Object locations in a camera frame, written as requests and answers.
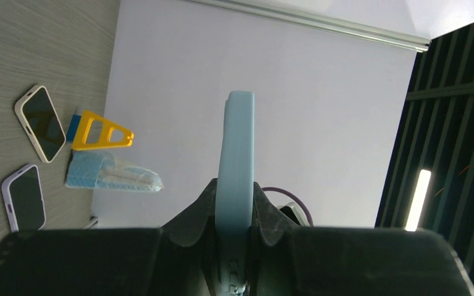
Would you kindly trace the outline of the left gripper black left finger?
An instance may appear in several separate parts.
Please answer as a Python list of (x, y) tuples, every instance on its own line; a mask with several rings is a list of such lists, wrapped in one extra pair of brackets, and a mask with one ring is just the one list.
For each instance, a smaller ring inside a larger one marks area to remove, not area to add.
[(212, 295), (202, 260), (216, 184), (161, 228), (8, 234), (0, 295)]

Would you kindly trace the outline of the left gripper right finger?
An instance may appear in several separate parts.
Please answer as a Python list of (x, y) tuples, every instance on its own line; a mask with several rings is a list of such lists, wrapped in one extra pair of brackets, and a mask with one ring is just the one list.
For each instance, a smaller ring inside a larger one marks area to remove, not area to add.
[(439, 234), (300, 226), (254, 186), (259, 251), (254, 295), (474, 295)]

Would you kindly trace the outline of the phone with blue case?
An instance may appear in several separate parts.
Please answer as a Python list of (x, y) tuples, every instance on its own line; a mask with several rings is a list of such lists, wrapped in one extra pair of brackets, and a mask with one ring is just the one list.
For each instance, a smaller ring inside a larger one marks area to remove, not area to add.
[(215, 192), (217, 295), (242, 295), (254, 193), (254, 94), (232, 91), (225, 102)]

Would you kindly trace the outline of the phone with lilac case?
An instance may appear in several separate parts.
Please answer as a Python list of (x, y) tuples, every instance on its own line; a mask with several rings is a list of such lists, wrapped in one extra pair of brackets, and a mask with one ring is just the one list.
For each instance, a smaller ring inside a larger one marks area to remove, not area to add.
[(46, 223), (46, 210), (37, 165), (27, 164), (1, 184), (10, 231), (37, 231)]

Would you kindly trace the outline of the phone with pink case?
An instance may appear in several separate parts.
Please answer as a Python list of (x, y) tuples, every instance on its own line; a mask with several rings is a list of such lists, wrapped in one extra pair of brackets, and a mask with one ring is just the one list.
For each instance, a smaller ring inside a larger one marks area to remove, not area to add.
[(52, 163), (66, 144), (66, 135), (45, 86), (36, 84), (17, 100), (14, 112), (43, 163)]

